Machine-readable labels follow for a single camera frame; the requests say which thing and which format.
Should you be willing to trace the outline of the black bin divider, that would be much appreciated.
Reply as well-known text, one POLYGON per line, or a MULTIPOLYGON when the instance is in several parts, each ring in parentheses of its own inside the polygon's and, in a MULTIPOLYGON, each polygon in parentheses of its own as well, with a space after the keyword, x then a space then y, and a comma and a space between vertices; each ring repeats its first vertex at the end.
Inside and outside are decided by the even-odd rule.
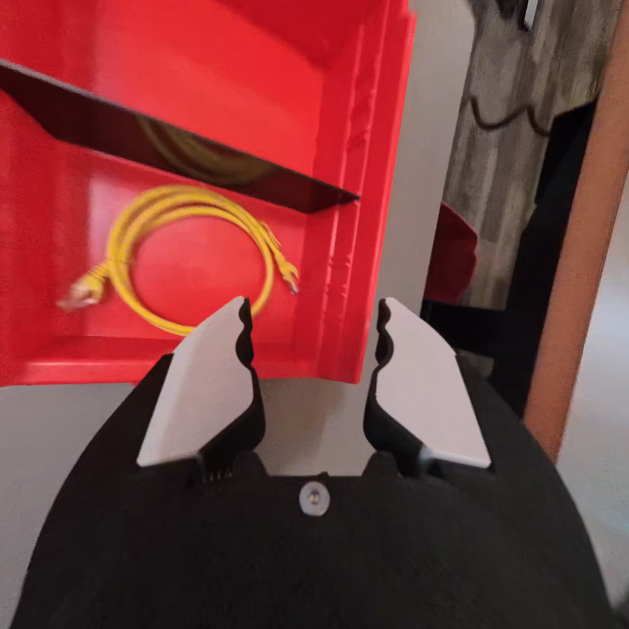
POLYGON ((72 145, 305 214, 360 199, 6 59, 1 59, 1 89, 49 135, 72 145))

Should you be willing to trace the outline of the wooden pillar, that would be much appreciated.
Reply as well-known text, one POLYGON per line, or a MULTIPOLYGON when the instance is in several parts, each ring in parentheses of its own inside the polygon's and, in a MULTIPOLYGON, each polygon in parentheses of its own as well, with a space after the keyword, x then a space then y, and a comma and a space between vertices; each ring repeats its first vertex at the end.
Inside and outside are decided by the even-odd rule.
POLYGON ((553 464, 628 173, 628 2, 623 1, 570 210, 524 424, 553 464))

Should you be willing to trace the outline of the red plastic bin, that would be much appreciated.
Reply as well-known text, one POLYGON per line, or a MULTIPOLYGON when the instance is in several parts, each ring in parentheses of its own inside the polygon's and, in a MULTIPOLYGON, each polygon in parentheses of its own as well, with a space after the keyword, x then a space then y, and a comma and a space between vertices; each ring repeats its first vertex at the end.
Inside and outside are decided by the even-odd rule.
MULTIPOLYGON (((356 383, 391 196, 415 17, 407 1, 2 1, 1 59, 358 195, 312 215, 237 191, 298 270, 254 321, 261 378, 356 383)), ((180 338, 106 287, 138 195, 191 181, 51 137, 1 91, 1 385, 137 382, 180 338)))

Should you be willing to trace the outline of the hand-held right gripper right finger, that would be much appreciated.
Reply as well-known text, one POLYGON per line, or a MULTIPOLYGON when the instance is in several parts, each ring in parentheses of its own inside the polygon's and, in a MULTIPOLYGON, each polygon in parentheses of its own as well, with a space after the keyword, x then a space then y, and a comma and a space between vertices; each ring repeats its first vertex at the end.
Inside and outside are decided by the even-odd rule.
POLYGON ((393 297, 379 302, 364 434, 404 477, 434 462, 487 470, 491 457, 455 351, 393 297))

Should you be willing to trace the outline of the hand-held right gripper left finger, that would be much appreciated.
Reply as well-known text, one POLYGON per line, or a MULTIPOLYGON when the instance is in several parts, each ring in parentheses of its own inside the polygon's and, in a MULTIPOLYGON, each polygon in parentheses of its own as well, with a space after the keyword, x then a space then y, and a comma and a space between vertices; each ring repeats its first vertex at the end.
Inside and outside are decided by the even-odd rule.
POLYGON ((205 455, 227 467, 265 432, 253 368, 250 300, 238 296, 188 334, 172 354, 137 464, 153 467, 205 455))

